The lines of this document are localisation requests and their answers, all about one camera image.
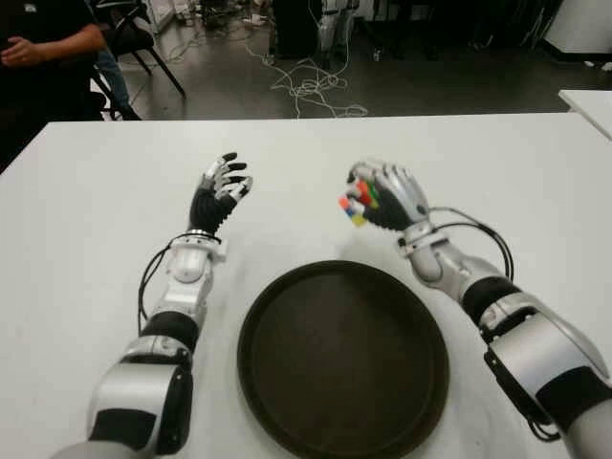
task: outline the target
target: equipment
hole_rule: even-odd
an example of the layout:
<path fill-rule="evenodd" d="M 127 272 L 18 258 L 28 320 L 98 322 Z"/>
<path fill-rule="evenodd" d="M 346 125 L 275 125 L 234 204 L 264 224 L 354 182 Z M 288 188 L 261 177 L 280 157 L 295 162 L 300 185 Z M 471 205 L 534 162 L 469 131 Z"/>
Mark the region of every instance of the equipment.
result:
<path fill-rule="evenodd" d="M 318 51 L 323 69 L 329 69 L 330 53 L 334 46 L 342 53 L 348 46 L 355 25 L 355 11 L 359 7 L 360 0 L 322 0 L 322 15 L 318 21 Z"/>
<path fill-rule="evenodd" d="M 468 225 L 505 248 L 510 278 L 460 252 L 434 227 L 435 208 L 403 167 L 360 162 L 348 184 L 340 204 L 351 219 L 401 231 L 398 249 L 419 281 L 446 293 L 470 316 L 488 345 L 486 364 L 532 432 L 546 442 L 561 437 L 577 459 L 609 458 L 612 388 L 603 358 L 583 333 L 512 283 L 512 258 L 503 240 L 469 217 Z M 558 435 L 542 427 L 551 424 Z"/>
<path fill-rule="evenodd" d="M 251 190 L 252 178 L 230 175 L 246 168 L 229 153 L 204 174 L 189 214 L 188 230 L 151 260 L 139 288 L 139 337 L 104 376 L 92 399 L 88 441 L 54 459 L 132 459 L 176 453 L 189 433 L 191 364 L 206 317 L 213 266 L 225 260 L 226 244 L 214 234 Z M 171 251 L 168 286 L 147 317 L 142 295 Z"/>

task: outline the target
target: jeans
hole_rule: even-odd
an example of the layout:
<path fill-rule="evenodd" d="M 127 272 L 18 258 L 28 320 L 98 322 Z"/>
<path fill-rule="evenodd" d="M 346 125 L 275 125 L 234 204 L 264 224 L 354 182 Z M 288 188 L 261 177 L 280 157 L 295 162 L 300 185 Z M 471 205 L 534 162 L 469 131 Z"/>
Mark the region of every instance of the jeans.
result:
<path fill-rule="evenodd" d="M 117 99 L 119 108 L 127 108 L 130 106 L 130 96 L 127 93 L 125 80 L 117 61 L 108 48 L 98 52 L 98 61 L 96 62 L 98 70 L 108 81 L 113 95 Z"/>

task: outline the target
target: white desk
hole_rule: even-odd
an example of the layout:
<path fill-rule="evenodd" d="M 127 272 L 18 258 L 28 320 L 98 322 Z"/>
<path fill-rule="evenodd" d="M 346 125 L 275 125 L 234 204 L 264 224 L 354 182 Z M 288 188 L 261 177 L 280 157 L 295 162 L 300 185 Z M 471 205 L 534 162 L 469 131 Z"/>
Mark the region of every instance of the white desk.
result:
<path fill-rule="evenodd" d="M 184 229 L 203 169 L 236 150 L 255 185 L 220 230 L 229 258 L 208 298 L 191 434 L 178 457 L 293 457 L 245 406 L 237 337 L 269 282 L 330 258 L 395 275 L 440 324 L 448 404 L 411 458 L 567 457 L 560 444 L 526 433 L 459 307 L 418 284 L 391 233 L 354 228 L 337 197 L 355 160 L 409 165 L 433 205 L 497 228 L 514 250 L 518 284 L 575 322 L 612 362 L 612 218 L 597 204 L 612 191 L 610 149 L 578 114 L 48 126 L 0 176 L 0 456 L 44 459 L 83 439 L 95 384 L 135 336 L 145 263 Z M 465 251 L 501 266 L 485 236 L 453 234 Z M 148 306 L 163 285 L 158 275 Z"/>
<path fill-rule="evenodd" d="M 576 91 L 563 89 L 559 97 L 583 115 L 601 133 L 612 140 L 612 91 Z"/>

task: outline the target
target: white cable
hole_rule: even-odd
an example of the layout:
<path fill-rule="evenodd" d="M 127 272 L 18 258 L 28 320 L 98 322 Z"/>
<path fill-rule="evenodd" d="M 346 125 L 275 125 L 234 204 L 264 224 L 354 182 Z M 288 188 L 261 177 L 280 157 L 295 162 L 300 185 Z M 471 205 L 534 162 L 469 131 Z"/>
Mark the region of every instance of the white cable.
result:
<path fill-rule="evenodd" d="M 308 2 L 308 10 L 313 16 L 313 20 L 315 20 L 317 26 L 318 22 L 313 14 L 313 11 L 310 6 L 310 2 Z M 331 89 L 348 89 L 348 80 L 345 78 L 340 78 L 339 75 L 342 74 L 348 67 L 350 60 L 350 49 L 349 49 L 349 31 L 350 27 L 346 28 L 346 61 L 344 62 L 344 66 L 335 74 L 330 74 L 329 72 L 324 71 L 312 60 L 311 57 L 307 57 L 297 62 L 295 67 L 285 72 L 284 70 L 273 66 L 268 62 L 265 56 L 258 55 L 254 53 L 249 45 L 245 43 L 245 48 L 247 52 L 253 57 L 259 57 L 261 62 L 271 69 L 276 70 L 281 74 L 281 77 L 274 82 L 274 84 L 270 87 L 272 91 L 277 89 L 285 89 L 287 94 L 294 99 L 295 112 L 296 117 L 299 119 L 301 117 L 301 111 L 299 109 L 299 102 L 303 101 L 306 103 L 312 103 L 313 105 L 318 105 L 321 107 L 327 108 L 334 118 L 354 118 L 354 117 L 365 117 L 368 114 L 368 111 L 365 107 L 358 104 L 351 104 L 346 107 L 331 105 L 323 93 L 325 91 L 329 91 Z M 303 78 L 297 86 L 295 86 L 294 81 L 291 77 L 293 73 L 298 70 L 313 70 L 316 73 L 316 79 L 312 78 Z M 287 79 L 289 84 L 281 84 L 283 80 Z M 320 100 L 316 100 L 315 98 L 310 98 L 311 96 L 315 96 Z"/>

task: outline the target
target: concrete floor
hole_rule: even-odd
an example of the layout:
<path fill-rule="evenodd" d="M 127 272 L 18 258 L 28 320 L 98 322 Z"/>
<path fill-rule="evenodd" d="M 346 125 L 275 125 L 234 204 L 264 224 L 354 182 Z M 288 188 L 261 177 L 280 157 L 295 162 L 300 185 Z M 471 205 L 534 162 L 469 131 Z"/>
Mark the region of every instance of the concrete floor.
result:
<path fill-rule="evenodd" d="M 235 20 L 229 31 L 202 33 L 198 27 L 171 24 L 157 37 L 165 59 L 185 51 L 171 59 L 169 68 L 185 87 L 186 99 L 161 68 L 154 68 L 149 76 L 131 56 L 121 58 L 133 106 L 143 119 L 295 118 L 294 101 L 287 92 L 270 90 L 280 74 L 245 48 L 248 45 L 264 54 L 267 29 L 250 32 Z M 201 36 L 193 40 L 196 33 Z M 354 36 L 350 65 L 342 74 L 349 86 L 326 93 L 333 104 L 358 103 L 374 117 L 555 112 L 567 110 L 557 96 L 560 89 L 612 89 L 612 74 L 579 62 L 555 61 L 542 50 L 476 52 L 466 46 L 446 48 L 439 60 L 427 61 L 414 36 L 404 60 L 389 57 L 375 62 L 373 51 L 364 35 Z M 276 64 L 288 70 L 294 63 Z M 341 64 L 333 70 L 339 70 Z M 314 72 L 300 75 L 313 77 Z M 324 107 L 300 103 L 300 108 L 302 118 L 331 116 Z"/>

